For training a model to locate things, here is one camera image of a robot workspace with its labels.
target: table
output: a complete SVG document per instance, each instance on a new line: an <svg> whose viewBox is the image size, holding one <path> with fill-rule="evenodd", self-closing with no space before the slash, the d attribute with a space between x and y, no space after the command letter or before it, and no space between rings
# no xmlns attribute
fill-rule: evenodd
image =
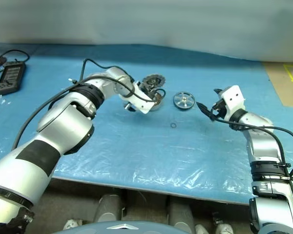
<svg viewBox="0 0 293 234"><path fill-rule="evenodd" d="M178 110L173 95L187 91L211 107L218 100L214 88L237 84L247 110L293 130L293 108L281 104L260 62L149 45L0 44L0 53L12 48L27 51L31 59L21 90L0 96L0 159L34 109L69 86L69 78L79 77L84 58L122 66L136 80L149 74L166 77L167 96L155 112L126 111L117 96L106 100L94 119L94 135L77 153L60 159L56 178L248 203L252 180L243 135L211 122L196 106ZM85 74L101 71L88 64ZM20 144L34 136L45 111L30 123ZM293 139L279 136L293 165Z"/></svg>

